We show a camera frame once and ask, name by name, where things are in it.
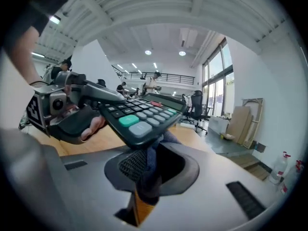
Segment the black calculator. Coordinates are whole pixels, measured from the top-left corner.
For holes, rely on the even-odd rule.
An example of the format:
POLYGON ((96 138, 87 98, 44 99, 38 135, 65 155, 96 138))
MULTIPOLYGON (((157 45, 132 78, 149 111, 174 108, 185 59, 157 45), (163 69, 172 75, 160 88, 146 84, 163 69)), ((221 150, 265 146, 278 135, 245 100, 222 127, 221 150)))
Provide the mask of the black calculator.
POLYGON ((146 149, 177 123, 186 103, 173 97, 148 93, 133 99, 100 100, 101 115, 131 149, 146 149))

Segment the person's left hand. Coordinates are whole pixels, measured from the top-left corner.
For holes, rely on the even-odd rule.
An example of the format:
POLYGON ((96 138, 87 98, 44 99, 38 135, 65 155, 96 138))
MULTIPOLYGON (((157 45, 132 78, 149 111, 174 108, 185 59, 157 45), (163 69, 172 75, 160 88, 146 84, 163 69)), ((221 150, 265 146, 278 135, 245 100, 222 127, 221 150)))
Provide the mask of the person's left hand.
POLYGON ((102 116, 94 117, 90 123, 90 126, 85 129, 80 136, 82 141, 86 141, 90 136, 96 133, 105 125, 105 118, 102 116))

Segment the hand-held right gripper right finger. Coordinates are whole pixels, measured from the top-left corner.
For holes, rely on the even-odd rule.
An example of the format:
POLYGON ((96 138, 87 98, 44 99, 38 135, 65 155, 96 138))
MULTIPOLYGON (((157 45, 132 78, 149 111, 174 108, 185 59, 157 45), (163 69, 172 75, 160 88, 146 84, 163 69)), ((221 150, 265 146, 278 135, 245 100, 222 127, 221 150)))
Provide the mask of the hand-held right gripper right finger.
POLYGON ((165 143, 199 164, 184 193, 160 197, 142 231, 258 231, 275 210, 275 191, 231 160, 184 145, 165 143))

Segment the wooden canvas frame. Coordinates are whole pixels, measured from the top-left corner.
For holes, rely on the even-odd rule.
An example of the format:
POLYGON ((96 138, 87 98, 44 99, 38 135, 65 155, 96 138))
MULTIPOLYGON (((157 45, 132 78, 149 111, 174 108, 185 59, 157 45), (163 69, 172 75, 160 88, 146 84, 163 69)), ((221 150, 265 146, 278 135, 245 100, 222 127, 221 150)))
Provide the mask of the wooden canvas frame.
POLYGON ((242 105, 250 108, 250 114, 252 116, 250 125, 248 127, 247 135, 243 143, 243 146, 247 149, 250 149, 256 136, 258 126, 262 117, 263 103, 263 98, 243 99, 242 105))

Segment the dark blue cloth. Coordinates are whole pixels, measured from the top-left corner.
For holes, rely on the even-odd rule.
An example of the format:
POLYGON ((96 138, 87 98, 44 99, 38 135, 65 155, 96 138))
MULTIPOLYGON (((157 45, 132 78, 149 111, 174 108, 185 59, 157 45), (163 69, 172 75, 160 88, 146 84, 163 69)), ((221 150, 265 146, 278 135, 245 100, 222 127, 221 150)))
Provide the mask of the dark blue cloth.
POLYGON ((162 184, 157 159, 157 149, 160 142, 181 144, 176 136, 167 130, 146 150, 146 166, 136 183, 136 191, 139 198, 149 205, 157 204, 162 184))

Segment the black balcony railing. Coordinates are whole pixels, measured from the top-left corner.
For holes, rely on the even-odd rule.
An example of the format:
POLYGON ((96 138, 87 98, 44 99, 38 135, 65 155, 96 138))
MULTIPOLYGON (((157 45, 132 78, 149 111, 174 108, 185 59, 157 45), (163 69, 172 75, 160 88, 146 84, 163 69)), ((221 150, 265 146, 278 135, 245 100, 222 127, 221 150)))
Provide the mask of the black balcony railing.
MULTIPOLYGON (((127 70, 119 69, 113 65, 112 68, 116 72, 117 76, 123 80, 146 80, 147 78, 154 76, 154 73, 151 72, 129 72, 127 70)), ((170 83, 194 85, 195 77, 162 73, 158 80, 170 83)))

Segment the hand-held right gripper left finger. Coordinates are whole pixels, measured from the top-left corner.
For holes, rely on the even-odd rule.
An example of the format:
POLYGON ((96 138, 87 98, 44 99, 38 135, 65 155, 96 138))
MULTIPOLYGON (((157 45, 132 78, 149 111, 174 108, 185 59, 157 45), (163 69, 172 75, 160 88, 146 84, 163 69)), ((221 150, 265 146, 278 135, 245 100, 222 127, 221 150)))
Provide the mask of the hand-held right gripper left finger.
POLYGON ((145 152, 122 146, 63 156, 61 161, 77 186, 113 222, 109 230, 140 231, 135 183, 146 165, 145 152))

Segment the black office chair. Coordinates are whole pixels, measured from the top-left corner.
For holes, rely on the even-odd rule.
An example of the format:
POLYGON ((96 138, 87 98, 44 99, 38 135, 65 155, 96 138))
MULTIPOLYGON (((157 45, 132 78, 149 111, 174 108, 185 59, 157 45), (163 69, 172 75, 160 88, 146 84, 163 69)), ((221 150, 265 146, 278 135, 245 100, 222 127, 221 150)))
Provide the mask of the black office chair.
POLYGON ((196 90, 194 94, 191 96, 192 101, 192 110, 190 112, 190 117, 195 120, 197 123, 195 125, 195 132, 197 132, 198 129, 201 129, 205 131, 205 134, 207 135, 208 132, 204 127, 201 127, 199 125, 199 122, 202 120, 208 120, 209 116, 209 109, 206 106, 205 107, 205 113, 203 114, 204 108, 203 108, 203 93, 200 90, 196 90))

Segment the tall glass window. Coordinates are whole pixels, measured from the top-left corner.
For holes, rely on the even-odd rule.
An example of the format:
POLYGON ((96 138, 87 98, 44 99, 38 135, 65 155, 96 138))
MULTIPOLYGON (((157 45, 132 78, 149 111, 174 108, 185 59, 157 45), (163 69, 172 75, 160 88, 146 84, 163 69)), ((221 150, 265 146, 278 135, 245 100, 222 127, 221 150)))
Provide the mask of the tall glass window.
POLYGON ((203 63, 203 106, 211 117, 231 118, 234 110, 234 72, 230 49, 224 38, 203 63))

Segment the clear water bottle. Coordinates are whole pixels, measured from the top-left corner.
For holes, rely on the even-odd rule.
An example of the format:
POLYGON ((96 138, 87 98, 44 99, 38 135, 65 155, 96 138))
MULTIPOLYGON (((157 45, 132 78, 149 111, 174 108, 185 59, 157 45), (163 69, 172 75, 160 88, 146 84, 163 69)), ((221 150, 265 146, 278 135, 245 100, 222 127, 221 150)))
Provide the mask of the clear water bottle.
POLYGON ((282 194, 287 194, 294 188, 303 169, 304 169, 303 161, 297 160, 295 165, 293 165, 290 168, 290 170, 288 171, 288 173, 284 177, 284 180, 281 183, 280 192, 282 194))
POLYGON ((278 184, 283 176, 288 165, 288 158, 291 157, 286 151, 282 153, 280 157, 277 158, 272 172, 269 176, 269 181, 273 184, 278 184))

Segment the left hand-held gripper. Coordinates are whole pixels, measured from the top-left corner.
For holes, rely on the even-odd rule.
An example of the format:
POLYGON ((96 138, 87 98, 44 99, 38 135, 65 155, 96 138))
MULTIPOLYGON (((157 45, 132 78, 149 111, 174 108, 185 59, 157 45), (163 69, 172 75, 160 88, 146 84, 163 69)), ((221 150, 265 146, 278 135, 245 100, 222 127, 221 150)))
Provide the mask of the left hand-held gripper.
POLYGON ((99 117, 98 110, 86 106, 86 101, 124 103, 125 98, 99 84, 86 80, 84 74, 60 72, 53 85, 34 88, 34 95, 26 107, 28 121, 48 136, 70 144, 82 144, 81 134, 99 117), (77 91, 76 102, 70 99, 77 91))

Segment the white low cabinet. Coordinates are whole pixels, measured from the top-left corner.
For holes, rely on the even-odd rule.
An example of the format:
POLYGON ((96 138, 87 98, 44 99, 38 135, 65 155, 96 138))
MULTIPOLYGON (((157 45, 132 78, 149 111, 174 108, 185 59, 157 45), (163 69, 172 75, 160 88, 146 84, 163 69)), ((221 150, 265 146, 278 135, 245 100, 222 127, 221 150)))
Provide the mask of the white low cabinet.
POLYGON ((225 133, 228 127, 229 121, 217 116, 211 116, 209 119, 208 128, 217 134, 225 133))

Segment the person's black shirt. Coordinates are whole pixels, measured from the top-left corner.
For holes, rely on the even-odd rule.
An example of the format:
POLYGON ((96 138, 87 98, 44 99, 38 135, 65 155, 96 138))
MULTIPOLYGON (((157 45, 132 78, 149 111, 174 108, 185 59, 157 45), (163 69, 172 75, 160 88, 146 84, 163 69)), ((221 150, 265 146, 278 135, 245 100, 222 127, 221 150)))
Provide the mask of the person's black shirt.
POLYGON ((30 0, 4 36, 3 47, 11 52, 17 40, 31 27, 40 36, 53 16, 68 0, 30 0))

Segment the wooden pallet steps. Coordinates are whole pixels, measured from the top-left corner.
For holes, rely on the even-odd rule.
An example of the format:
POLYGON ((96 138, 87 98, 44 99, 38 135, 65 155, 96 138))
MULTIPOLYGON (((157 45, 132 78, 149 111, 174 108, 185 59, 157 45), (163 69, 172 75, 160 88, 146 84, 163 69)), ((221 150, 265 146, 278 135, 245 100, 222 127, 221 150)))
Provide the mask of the wooden pallet steps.
POLYGON ((229 159, 261 181, 264 181, 270 175, 261 165, 261 162, 251 154, 232 156, 229 159))

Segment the white ceiling air conditioner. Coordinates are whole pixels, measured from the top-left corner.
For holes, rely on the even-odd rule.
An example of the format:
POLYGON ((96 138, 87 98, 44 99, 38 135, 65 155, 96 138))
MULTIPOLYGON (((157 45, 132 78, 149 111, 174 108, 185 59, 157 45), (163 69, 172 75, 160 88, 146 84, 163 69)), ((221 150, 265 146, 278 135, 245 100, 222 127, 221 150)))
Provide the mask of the white ceiling air conditioner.
POLYGON ((192 47, 196 41, 198 32, 190 28, 180 29, 180 43, 181 47, 189 48, 192 47))

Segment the person's left forearm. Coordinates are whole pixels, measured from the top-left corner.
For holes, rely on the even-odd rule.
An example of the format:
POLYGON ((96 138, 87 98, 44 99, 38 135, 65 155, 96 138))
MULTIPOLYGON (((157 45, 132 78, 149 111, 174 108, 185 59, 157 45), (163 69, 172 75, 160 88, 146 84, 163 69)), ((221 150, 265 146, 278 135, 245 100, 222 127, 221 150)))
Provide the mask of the person's left forearm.
POLYGON ((15 41, 9 53, 9 57, 17 71, 34 88, 47 86, 47 83, 37 73, 32 60, 31 53, 38 38, 39 32, 31 26, 15 41))

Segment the leaning brown boards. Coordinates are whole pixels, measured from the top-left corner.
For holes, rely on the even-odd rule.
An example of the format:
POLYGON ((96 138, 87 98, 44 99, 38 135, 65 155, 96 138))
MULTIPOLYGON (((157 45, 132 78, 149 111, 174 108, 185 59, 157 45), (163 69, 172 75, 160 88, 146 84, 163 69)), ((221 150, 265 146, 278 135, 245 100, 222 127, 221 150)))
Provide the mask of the leaning brown boards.
POLYGON ((232 141, 239 145, 244 144, 248 130, 252 123, 251 109, 248 106, 236 106, 230 123, 226 129, 226 134, 233 136, 232 141))

